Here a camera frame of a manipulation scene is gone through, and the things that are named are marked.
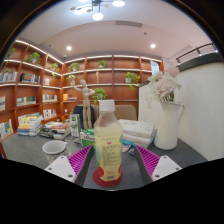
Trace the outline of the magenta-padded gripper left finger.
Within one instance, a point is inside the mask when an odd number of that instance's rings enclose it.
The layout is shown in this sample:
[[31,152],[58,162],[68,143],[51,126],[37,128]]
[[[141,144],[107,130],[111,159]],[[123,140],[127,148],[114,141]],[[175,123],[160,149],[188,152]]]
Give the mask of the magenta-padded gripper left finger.
[[93,154],[93,146],[89,145],[69,157],[59,156],[46,168],[46,171],[82,186],[85,182]]

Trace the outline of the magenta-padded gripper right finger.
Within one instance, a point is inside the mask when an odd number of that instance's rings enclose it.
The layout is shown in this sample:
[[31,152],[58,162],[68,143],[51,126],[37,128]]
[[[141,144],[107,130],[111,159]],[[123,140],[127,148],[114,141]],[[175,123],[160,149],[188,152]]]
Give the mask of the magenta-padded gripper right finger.
[[138,145],[134,146],[134,156],[144,185],[181,170],[181,167],[167,155],[158,156]]

